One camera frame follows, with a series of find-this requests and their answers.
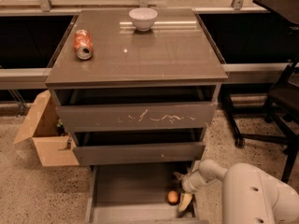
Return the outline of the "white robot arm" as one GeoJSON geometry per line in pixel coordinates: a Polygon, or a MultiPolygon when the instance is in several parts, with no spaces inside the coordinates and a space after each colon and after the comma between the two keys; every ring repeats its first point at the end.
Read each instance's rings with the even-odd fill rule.
{"type": "Polygon", "coordinates": [[[222,183],[222,224],[288,224],[299,218],[299,194],[288,184],[247,163],[226,169],[203,160],[187,174],[175,173],[184,211],[201,187],[222,183]]]}

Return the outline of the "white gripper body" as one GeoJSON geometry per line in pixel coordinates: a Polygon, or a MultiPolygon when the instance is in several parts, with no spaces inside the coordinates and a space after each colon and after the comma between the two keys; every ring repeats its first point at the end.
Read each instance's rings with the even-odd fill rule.
{"type": "Polygon", "coordinates": [[[206,183],[206,179],[198,170],[187,173],[181,180],[181,186],[187,193],[195,193],[206,183]]]}

